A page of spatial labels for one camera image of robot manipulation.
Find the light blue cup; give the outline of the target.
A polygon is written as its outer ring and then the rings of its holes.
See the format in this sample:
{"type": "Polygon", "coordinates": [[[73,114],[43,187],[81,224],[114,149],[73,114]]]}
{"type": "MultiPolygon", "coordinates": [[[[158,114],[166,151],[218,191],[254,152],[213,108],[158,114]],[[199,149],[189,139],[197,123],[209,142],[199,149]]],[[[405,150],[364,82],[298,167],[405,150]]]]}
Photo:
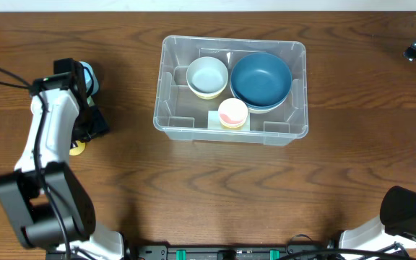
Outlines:
{"type": "Polygon", "coordinates": [[[84,61],[81,61],[80,64],[83,66],[84,80],[86,83],[86,94],[87,97],[90,97],[99,91],[100,84],[92,67],[84,61]]]}

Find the light grey small bowl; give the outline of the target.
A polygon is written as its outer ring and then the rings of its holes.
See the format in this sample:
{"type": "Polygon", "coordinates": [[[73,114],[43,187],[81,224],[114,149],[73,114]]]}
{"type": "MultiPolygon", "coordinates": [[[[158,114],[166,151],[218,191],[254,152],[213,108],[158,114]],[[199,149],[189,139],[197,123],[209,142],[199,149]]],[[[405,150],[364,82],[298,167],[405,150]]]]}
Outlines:
{"type": "Polygon", "coordinates": [[[228,83],[228,69],[219,59],[205,56],[194,60],[187,69],[186,81],[197,95],[221,93],[228,83]]]}

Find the yellow small bowl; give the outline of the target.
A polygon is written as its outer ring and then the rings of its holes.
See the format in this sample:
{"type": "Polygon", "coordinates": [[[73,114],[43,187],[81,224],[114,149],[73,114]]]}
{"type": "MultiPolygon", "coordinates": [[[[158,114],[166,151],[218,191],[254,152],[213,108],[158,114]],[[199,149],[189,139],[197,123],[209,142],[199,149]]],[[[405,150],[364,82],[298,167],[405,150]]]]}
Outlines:
{"type": "Polygon", "coordinates": [[[218,92],[212,92],[212,93],[202,93],[202,92],[197,92],[197,91],[193,91],[193,93],[201,99],[204,100],[211,100],[211,99],[215,99],[216,97],[218,97],[222,91],[218,91],[218,92]]]}

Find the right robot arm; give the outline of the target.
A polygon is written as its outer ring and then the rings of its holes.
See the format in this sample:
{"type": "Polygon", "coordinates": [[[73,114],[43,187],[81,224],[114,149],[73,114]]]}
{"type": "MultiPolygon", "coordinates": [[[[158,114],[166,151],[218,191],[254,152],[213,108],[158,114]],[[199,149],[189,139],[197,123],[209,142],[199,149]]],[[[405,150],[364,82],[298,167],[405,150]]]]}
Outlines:
{"type": "Polygon", "coordinates": [[[383,253],[416,248],[416,192],[400,186],[390,188],[379,216],[342,232],[337,247],[383,253]]]}

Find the green cup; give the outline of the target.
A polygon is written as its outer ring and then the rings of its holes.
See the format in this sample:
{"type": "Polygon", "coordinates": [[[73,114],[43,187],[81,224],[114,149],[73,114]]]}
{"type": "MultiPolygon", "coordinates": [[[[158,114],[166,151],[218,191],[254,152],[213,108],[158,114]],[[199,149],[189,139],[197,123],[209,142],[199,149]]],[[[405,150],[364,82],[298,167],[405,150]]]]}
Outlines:
{"type": "Polygon", "coordinates": [[[94,101],[93,101],[93,99],[92,99],[92,97],[91,97],[91,96],[89,96],[89,97],[87,98],[87,103],[88,103],[88,105],[89,105],[90,107],[92,107],[92,106],[94,106],[94,105],[95,105],[95,103],[94,103],[94,101]]]}

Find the yellow cup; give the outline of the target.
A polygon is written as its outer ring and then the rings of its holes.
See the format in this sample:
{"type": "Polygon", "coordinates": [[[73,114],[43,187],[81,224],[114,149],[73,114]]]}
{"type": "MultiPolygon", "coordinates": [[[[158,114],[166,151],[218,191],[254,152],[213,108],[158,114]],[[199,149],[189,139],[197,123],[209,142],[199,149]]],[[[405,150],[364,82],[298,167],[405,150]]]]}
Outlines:
{"type": "Polygon", "coordinates": [[[80,155],[81,153],[84,152],[86,147],[86,143],[85,142],[81,142],[81,141],[75,141],[71,143],[71,147],[69,150],[69,155],[70,156],[77,156],[80,155]]]}
{"type": "Polygon", "coordinates": [[[240,123],[236,123],[236,124],[231,124],[231,123],[227,123],[224,121],[220,122],[222,127],[225,127],[227,129],[241,129],[242,127],[244,127],[246,125],[246,122],[240,122],[240,123]]]}

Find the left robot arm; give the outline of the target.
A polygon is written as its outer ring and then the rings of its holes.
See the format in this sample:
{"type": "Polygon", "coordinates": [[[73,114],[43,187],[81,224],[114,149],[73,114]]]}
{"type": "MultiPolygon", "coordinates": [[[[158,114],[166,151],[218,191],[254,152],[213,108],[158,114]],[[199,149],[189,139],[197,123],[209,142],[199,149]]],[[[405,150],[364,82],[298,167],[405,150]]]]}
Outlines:
{"type": "Polygon", "coordinates": [[[53,75],[28,87],[32,121],[13,173],[0,175],[0,203],[23,248],[42,248],[47,259],[125,259],[122,234],[96,220],[73,174],[72,153],[109,131],[92,101],[100,88],[92,67],[64,58],[53,75]]]}

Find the beige large bowl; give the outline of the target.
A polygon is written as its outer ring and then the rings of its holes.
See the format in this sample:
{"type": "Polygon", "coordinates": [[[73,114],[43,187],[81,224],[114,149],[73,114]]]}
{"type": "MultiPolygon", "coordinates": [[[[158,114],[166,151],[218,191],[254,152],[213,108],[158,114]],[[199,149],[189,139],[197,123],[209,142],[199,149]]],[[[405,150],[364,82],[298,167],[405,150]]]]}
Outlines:
{"type": "Polygon", "coordinates": [[[270,111],[273,111],[275,108],[278,108],[279,106],[281,106],[281,104],[283,104],[285,101],[286,101],[286,97],[283,98],[278,103],[274,105],[270,105],[270,106],[260,107],[260,106],[250,105],[250,104],[246,104],[246,106],[250,113],[263,114],[263,113],[268,113],[270,111]]]}

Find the dark blue bowl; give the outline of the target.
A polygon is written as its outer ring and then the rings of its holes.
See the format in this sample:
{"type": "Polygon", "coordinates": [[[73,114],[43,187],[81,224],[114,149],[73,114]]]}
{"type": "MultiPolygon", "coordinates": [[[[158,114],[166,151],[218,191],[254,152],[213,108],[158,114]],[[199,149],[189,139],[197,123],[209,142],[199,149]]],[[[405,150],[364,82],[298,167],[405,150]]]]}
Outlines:
{"type": "Polygon", "coordinates": [[[238,90],[271,87],[292,87],[289,66],[279,57],[270,53],[252,53],[243,57],[233,67],[230,86],[238,90]]]}
{"type": "Polygon", "coordinates": [[[247,87],[243,90],[238,90],[233,86],[230,87],[230,90],[233,96],[237,99],[242,100],[245,104],[265,107],[270,106],[278,103],[283,98],[286,98],[291,93],[290,87],[279,87],[279,88],[259,88],[259,89],[251,89],[247,87]]]}

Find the white small bowl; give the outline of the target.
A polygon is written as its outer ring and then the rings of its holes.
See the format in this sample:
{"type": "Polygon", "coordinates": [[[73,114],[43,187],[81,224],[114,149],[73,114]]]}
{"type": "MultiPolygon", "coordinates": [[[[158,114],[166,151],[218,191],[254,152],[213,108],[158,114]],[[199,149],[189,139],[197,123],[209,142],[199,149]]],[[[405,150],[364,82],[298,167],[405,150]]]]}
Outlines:
{"type": "Polygon", "coordinates": [[[223,91],[227,86],[228,78],[218,72],[198,71],[194,74],[187,74],[187,83],[192,91],[212,93],[223,91]]]}

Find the pink cup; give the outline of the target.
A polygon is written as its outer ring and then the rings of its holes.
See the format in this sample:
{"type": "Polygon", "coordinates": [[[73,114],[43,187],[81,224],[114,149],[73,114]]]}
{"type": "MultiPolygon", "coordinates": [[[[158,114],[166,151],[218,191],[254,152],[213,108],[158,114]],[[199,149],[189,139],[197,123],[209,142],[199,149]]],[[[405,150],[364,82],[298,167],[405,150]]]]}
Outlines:
{"type": "Polygon", "coordinates": [[[220,103],[218,114],[220,121],[228,124],[238,124],[247,120],[248,108],[242,100],[228,98],[220,103]]]}

